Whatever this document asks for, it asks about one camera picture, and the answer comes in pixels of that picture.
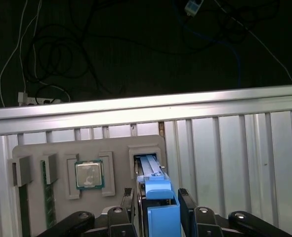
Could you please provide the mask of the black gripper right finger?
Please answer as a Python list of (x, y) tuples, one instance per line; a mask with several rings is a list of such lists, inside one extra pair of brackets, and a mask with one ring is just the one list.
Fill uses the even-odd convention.
[(187, 237), (283, 237), (284, 231), (245, 211), (227, 218), (199, 206), (187, 189), (178, 190), (180, 218)]

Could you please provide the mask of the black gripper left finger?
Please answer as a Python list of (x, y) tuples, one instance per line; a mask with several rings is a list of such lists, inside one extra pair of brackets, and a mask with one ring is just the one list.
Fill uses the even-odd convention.
[(125, 188), (121, 205), (107, 207), (95, 217), (77, 211), (50, 227), (42, 237), (136, 237), (134, 189)]

